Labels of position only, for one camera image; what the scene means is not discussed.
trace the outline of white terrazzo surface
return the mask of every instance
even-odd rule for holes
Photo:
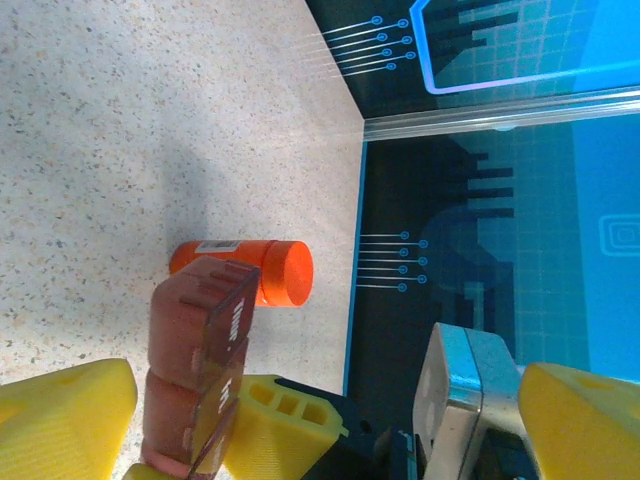
[[[173,248],[287,238],[313,296],[256,313],[247,370],[339,392],[362,123],[303,0],[0,0],[0,384],[125,357],[141,388]]]

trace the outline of blue grid pattern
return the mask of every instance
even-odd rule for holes
[[[580,68],[582,52],[599,0],[513,0],[461,13],[466,24],[509,13],[518,22],[474,32],[484,47],[462,52],[436,76],[436,85],[449,87],[491,82]],[[499,88],[485,88],[438,99],[440,107],[515,100],[570,93],[574,76]]]
[[[469,207],[515,211],[514,218],[479,220],[478,241],[498,260],[514,263],[516,361],[589,369],[570,125],[453,137],[469,152],[489,154],[481,168],[514,169],[512,179],[469,182],[472,189],[513,186],[512,199],[472,200]]]

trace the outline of orange cylinder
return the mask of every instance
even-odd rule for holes
[[[299,307],[313,285],[313,259],[309,247],[298,241],[233,240],[194,241],[180,245],[171,257],[173,275],[203,255],[236,260],[260,267],[257,307]]]

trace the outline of cylinder cap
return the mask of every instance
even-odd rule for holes
[[[311,294],[313,258],[303,242],[274,242],[262,261],[262,288],[269,304],[299,307]]]

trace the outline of yellow 3d-printed part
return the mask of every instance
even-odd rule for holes
[[[545,480],[640,478],[640,387],[533,364],[519,404]]]
[[[236,480],[298,480],[349,432],[329,401],[246,375],[224,465]]]
[[[0,387],[0,480],[111,478],[136,397],[121,359]]]
[[[177,477],[158,472],[153,468],[136,463],[124,474],[122,480],[178,480]]]

